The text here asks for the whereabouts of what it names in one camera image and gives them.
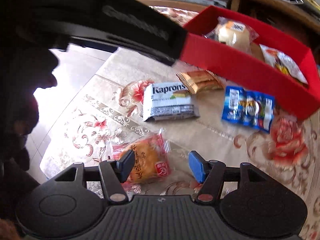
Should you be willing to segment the orange pastry red packet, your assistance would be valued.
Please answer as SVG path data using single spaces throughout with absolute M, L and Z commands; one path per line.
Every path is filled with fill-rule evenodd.
M 135 154 L 135 164 L 128 183 L 141 184 L 162 179 L 171 173 L 168 155 L 171 151 L 164 137 L 164 129 L 133 142 L 112 146 L 112 158 L 120 159 L 128 150 Z

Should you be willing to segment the blue sausage snack packet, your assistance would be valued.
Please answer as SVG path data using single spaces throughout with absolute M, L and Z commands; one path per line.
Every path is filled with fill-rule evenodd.
M 274 104 L 274 97 L 268 94 L 227 86 L 221 119 L 269 133 Z

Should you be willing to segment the white Kaprons wafer packet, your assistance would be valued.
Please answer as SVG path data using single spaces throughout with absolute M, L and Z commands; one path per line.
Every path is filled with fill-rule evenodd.
M 152 83 L 144 90 L 143 120 L 180 120 L 200 117 L 194 96 L 181 82 Z

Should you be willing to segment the gold biscuit packet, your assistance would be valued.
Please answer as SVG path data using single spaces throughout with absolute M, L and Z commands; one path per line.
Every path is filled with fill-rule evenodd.
M 177 73 L 176 76 L 193 95 L 225 88 L 220 79 L 210 70 Z

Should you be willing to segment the red cardboard box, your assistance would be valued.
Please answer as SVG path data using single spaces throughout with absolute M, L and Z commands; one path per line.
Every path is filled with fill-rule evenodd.
M 257 42 L 289 55 L 307 79 L 304 87 L 292 77 L 255 57 L 205 38 L 217 25 L 219 17 L 229 18 L 252 27 Z M 255 18 L 241 13 L 209 6 L 184 25 L 188 32 L 180 59 L 208 69 L 227 80 L 276 98 L 277 104 L 299 120 L 305 120 L 319 109 L 319 74 L 310 48 L 294 37 Z

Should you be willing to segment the red yellow snack packet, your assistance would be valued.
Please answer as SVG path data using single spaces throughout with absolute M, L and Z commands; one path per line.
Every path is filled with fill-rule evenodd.
M 308 82 L 301 72 L 298 64 L 284 52 L 260 44 L 265 63 L 280 71 L 282 74 L 291 76 L 298 82 L 308 85 Z

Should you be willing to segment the round bun clear packet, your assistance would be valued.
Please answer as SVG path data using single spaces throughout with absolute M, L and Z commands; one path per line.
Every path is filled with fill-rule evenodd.
M 249 25 L 239 21 L 225 17 L 218 17 L 217 20 L 216 27 L 204 37 L 251 54 L 251 43 L 259 37 L 258 33 Z

